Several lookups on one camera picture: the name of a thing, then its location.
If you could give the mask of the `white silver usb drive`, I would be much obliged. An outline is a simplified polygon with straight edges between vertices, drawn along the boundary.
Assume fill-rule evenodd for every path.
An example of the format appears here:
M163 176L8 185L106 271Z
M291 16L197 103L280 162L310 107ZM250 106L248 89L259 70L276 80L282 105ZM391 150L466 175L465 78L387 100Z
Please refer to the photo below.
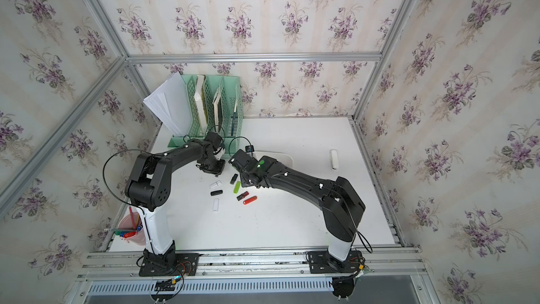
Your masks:
M218 180L210 185L210 189L218 188L222 183Z

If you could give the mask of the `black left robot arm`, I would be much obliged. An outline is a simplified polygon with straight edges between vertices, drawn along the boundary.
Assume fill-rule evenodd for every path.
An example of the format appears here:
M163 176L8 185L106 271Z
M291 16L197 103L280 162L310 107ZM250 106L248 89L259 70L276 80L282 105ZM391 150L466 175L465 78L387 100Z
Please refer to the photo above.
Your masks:
M204 139L191 139L175 149L163 153L142 152L137 156L125 194L141 218L149 253L159 256L173 249L167 214L161 209L171 194L172 174L195 163L200 171L220 176L225 161L216 155L223 142L218 133L209 132Z

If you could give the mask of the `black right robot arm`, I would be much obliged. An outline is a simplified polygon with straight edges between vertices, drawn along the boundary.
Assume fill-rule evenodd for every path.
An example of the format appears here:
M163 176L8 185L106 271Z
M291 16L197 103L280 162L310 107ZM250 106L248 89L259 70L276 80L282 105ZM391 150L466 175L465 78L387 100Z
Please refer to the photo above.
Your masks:
M287 191L317 206L323 213L327 231L332 235L328 254L334 260L347 260L366 205L344 177L327 180L292 169L270 156L257 159L237 151L229 164L237 171L243 187Z

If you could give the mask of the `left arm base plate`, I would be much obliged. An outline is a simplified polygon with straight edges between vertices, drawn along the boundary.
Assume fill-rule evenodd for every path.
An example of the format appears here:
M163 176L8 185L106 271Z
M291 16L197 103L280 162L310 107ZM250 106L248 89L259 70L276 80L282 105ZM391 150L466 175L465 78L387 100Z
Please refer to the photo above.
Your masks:
M139 277L194 276L199 262L198 253L175 253L159 256L147 251L138 262Z

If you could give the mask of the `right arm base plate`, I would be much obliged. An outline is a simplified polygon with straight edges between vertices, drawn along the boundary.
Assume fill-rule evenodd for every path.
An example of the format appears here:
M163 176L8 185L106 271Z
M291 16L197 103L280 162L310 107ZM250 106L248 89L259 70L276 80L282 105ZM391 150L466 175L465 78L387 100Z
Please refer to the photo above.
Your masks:
M311 274L353 274L364 269L366 259L361 251L351 250L344 261L339 261L327 251L306 253Z

